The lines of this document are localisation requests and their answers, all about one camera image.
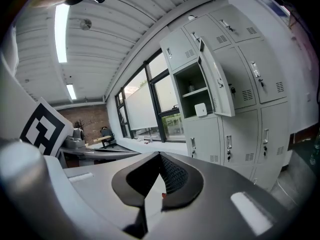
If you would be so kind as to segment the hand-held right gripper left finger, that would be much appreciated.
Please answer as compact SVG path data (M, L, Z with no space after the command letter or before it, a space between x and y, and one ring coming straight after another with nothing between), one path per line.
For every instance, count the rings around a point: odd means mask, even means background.
M124 228L132 236L148 233L145 199L160 174L160 153L151 155L118 171L111 180L113 191L127 206L138 209L135 222Z

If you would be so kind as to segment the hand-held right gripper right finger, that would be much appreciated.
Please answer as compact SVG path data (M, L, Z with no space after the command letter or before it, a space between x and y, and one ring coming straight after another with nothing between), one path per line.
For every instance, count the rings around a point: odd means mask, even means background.
M165 152L160 152L158 155L159 174L166 190L161 210L164 212L187 207L203 190L202 174L195 167Z

